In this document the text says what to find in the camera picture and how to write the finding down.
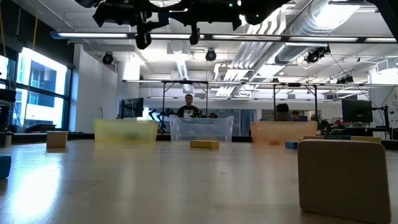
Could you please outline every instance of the ceiling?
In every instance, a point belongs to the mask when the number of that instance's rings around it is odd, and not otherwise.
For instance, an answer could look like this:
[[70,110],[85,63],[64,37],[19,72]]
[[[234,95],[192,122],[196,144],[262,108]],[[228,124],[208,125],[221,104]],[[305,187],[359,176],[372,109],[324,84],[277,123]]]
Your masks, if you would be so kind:
[[[299,10],[307,3],[308,0],[296,0],[294,7],[287,8],[287,21],[299,12]],[[33,15],[36,10],[36,2],[31,0],[14,0],[25,10]],[[77,4],[74,0],[40,0],[40,20],[50,25],[57,31],[75,31],[75,32],[135,32],[135,28],[129,26],[118,26],[116,24],[104,24],[99,28],[92,15],[95,9],[85,9]],[[386,23],[382,19],[380,13],[375,13],[375,7],[361,7],[355,12],[347,22],[333,31],[332,35],[348,35],[348,36],[392,36]],[[200,32],[214,34],[244,34],[248,29],[248,25],[241,26],[233,31],[231,24],[226,23],[199,23]],[[171,20],[170,25],[155,32],[170,33],[190,33],[190,27],[184,27],[181,23]],[[168,40],[154,40],[153,43],[145,50],[136,50],[136,53],[146,63],[141,67],[141,73],[146,77],[156,74],[170,74],[171,70],[176,70],[176,63],[167,60],[167,42]],[[91,40],[88,50],[94,50],[97,55],[103,55],[101,48],[105,46],[125,45],[130,49],[135,45],[134,40]],[[187,61],[188,70],[206,70],[213,71],[216,63],[230,63],[236,52],[239,50],[240,42],[210,42],[200,41],[198,45],[189,46],[191,53],[190,60]],[[207,49],[215,49],[217,53],[217,61],[206,62],[205,54]],[[381,61],[383,56],[398,55],[398,44],[330,44],[330,48],[334,58],[339,62],[342,69],[353,68],[354,79],[358,82],[366,81],[370,66],[374,63],[366,63],[367,60],[372,62]],[[132,52],[115,52],[114,56],[118,60],[128,60]],[[323,58],[320,63],[312,65],[306,69],[306,65],[302,66],[303,58],[298,58],[291,66],[283,69],[284,76],[281,79],[291,80],[293,82],[306,80],[311,78],[316,82],[327,80],[331,75],[341,72],[341,68],[335,63],[330,56]]]

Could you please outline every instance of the plastic bin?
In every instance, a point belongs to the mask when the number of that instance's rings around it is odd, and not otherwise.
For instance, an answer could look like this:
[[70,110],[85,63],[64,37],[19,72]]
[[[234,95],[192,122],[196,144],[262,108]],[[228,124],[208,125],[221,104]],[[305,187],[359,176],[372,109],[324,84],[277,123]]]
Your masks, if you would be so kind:
[[99,142],[154,142],[156,141],[157,128],[157,121],[94,120],[95,141]]
[[316,122],[258,121],[251,123],[251,137],[254,144],[284,144],[316,136],[317,128]]
[[191,140],[219,141],[231,143],[234,117],[227,118],[179,118],[170,116],[172,142]]

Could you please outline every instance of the computer monitor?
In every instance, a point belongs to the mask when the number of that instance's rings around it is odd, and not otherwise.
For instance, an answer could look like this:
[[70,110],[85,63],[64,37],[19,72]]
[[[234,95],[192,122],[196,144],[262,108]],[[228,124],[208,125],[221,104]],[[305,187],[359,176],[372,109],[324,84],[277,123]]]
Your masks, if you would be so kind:
[[373,122],[372,103],[364,100],[342,100],[343,122]]
[[119,114],[120,118],[140,118],[144,110],[144,99],[126,99],[120,101]]

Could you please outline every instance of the person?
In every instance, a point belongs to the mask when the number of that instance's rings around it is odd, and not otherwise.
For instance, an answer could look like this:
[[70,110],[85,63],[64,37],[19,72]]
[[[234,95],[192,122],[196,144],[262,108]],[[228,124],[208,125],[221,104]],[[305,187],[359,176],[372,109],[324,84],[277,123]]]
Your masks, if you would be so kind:
[[276,106],[276,121],[289,121],[289,106],[286,103]]
[[292,112],[292,121],[300,121],[300,113],[298,111]]
[[193,97],[191,94],[185,95],[185,106],[180,107],[177,111],[177,116],[180,118],[184,118],[187,116],[193,116],[194,114],[199,113],[199,110],[196,106],[192,106]]

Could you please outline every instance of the metal pole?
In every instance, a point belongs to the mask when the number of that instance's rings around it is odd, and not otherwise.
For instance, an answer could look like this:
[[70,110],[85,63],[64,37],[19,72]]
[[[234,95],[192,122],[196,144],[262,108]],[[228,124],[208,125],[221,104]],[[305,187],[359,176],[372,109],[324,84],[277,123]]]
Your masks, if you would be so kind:
[[316,121],[318,122],[318,93],[317,93],[317,86],[313,86],[315,88],[315,117]]
[[274,85],[274,121],[276,121],[276,92],[275,92],[275,86]]
[[164,133],[163,125],[164,125],[164,97],[165,97],[165,94],[166,94],[166,82],[163,82],[162,124],[161,124],[161,126],[160,126],[160,128],[161,128],[161,130],[162,130],[162,135],[163,135],[163,133]]
[[207,105],[209,100],[209,83],[206,83],[206,114],[207,114]]

